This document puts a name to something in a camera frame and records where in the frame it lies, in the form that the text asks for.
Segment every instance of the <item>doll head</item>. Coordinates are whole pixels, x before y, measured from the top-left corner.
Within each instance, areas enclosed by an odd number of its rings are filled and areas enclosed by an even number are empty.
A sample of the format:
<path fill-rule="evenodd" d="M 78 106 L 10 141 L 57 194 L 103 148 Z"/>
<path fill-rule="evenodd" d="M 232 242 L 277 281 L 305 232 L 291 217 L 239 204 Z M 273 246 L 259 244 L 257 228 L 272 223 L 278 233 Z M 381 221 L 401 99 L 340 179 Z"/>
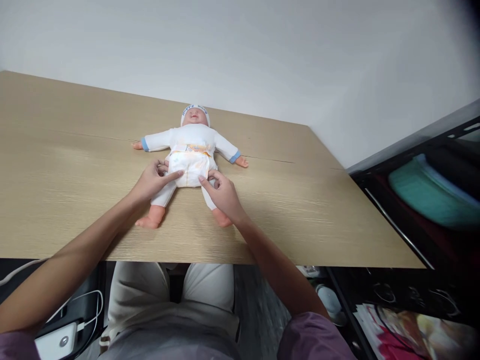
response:
<path fill-rule="evenodd" d="M 210 127 L 209 113 L 203 106 L 188 105 L 181 114 L 180 126 L 188 124 L 203 124 Z"/>

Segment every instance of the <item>wood grain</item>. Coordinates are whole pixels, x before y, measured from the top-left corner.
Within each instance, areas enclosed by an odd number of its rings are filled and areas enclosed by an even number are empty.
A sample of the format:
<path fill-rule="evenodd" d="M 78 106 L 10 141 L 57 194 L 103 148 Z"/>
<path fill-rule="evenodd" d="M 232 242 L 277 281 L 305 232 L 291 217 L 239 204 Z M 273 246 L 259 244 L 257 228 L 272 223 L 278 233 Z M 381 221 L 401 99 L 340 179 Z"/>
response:
<path fill-rule="evenodd" d="M 51 256 L 134 185 L 131 139 L 176 126 L 185 104 L 0 73 L 0 257 Z M 211 110 L 249 157 L 216 157 L 253 220 L 301 265 L 423 268 L 310 129 Z M 250 264 L 234 227 L 216 226 L 199 188 L 178 189 L 162 226 L 125 224 L 110 260 Z"/>

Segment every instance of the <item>metal rod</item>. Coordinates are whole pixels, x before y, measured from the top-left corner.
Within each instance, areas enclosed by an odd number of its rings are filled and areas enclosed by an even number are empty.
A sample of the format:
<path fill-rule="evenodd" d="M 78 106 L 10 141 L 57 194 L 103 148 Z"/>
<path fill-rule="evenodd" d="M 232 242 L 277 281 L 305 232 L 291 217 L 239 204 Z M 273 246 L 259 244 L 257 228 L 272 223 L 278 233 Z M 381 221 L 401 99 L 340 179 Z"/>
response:
<path fill-rule="evenodd" d="M 370 190 L 368 190 L 366 187 L 364 187 L 365 191 L 368 193 L 368 195 L 371 197 L 371 199 L 373 200 L 373 202 L 376 204 L 376 206 L 378 207 L 378 209 L 380 210 L 380 212 L 383 214 L 383 216 L 387 219 L 387 221 L 390 223 L 391 226 L 393 226 L 393 228 L 397 231 L 397 233 L 400 234 L 400 236 L 403 238 L 403 240 L 405 240 L 405 242 L 408 243 L 408 245 L 410 245 L 410 247 L 413 249 L 413 251 L 415 251 L 416 255 L 421 258 L 421 260 L 425 263 L 425 265 L 427 265 L 427 267 L 429 267 L 430 269 L 432 270 L 435 270 L 435 268 L 433 267 L 433 265 L 430 263 L 430 261 L 427 260 L 427 258 L 420 252 L 420 250 L 415 246 L 415 244 L 408 238 L 407 235 L 404 234 L 404 232 L 402 230 L 400 230 L 400 228 L 397 226 L 397 224 L 392 220 L 392 218 L 390 217 L 390 215 L 387 214 L 387 212 L 384 210 L 384 208 L 382 207 L 382 205 L 380 205 L 379 201 L 375 198 L 375 196 L 372 195 L 372 193 L 370 192 Z"/>

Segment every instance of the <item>doll face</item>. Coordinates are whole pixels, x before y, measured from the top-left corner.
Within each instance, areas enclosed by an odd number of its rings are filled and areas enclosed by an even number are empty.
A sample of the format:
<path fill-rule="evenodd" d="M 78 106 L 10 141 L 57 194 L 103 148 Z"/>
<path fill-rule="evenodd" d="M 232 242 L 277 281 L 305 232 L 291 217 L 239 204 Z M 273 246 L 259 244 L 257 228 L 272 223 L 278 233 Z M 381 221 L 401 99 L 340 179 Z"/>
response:
<path fill-rule="evenodd" d="M 209 122 L 207 121 L 207 116 L 202 110 L 196 107 L 192 107 L 186 112 L 182 126 L 188 124 L 203 124 L 208 126 Z"/>

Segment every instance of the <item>sleeve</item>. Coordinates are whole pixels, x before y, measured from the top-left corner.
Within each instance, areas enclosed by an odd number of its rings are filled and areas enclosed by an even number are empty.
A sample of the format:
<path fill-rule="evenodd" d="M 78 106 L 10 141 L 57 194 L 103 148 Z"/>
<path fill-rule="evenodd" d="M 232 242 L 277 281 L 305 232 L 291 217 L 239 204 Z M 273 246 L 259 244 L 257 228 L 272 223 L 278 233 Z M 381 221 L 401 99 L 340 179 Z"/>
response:
<path fill-rule="evenodd" d="M 147 135 L 141 138 L 141 145 L 146 152 L 160 151 L 170 147 L 172 129 Z"/>
<path fill-rule="evenodd" d="M 240 157 L 239 148 L 233 146 L 226 138 L 215 131 L 215 149 L 231 164 Z"/>
<path fill-rule="evenodd" d="M 278 360 L 355 359 L 337 327 L 324 316 L 305 312 L 286 326 L 277 353 Z"/>
<path fill-rule="evenodd" d="M 34 337 L 20 331 L 0 334 L 0 359 L 40 360 Z"/>

